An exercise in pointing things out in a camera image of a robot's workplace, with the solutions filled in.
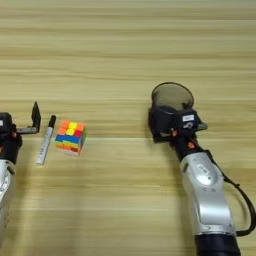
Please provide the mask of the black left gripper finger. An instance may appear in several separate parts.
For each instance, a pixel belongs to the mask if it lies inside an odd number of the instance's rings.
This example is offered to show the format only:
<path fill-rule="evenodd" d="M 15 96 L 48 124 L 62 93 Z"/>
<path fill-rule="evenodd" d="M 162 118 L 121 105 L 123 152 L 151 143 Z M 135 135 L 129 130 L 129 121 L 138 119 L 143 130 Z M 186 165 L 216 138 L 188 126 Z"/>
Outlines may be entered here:
<path fill-rule="evenodd" d="M 31 113 L 32 125 L 26 128 L 18 128 L 17 132 L 19 134 L 37 134 L 40 132 L 41 126 L 41 114 L 40 109 L 37 102 L 34 102 L 32 113 Z"/>

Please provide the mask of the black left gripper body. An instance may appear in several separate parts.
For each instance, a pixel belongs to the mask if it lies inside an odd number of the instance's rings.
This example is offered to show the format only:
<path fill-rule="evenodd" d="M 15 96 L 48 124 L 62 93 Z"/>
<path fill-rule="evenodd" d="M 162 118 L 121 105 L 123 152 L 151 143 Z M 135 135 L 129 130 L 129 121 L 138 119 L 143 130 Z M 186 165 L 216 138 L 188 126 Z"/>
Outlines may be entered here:
<path fill-rule="evenodd" d="M 22 137 L 14 131 L 0 130 L 0 160 L 17 163 L 18 152 L 22 146 Z"/>

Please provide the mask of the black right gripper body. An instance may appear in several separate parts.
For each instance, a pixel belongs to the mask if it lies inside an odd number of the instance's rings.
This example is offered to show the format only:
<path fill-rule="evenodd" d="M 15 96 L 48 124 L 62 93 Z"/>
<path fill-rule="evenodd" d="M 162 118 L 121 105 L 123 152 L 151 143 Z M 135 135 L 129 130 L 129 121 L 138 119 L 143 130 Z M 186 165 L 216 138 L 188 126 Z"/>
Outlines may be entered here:
<path fill-rule="evenodd" d="M 203 151 L 203 148 L 197 141 L 195 129 L 179 130 L 178 128 L 172 128 L 170 135 L 170 146 L 175 150 L 179 160 L 182 160 L 190 154 Z"/>

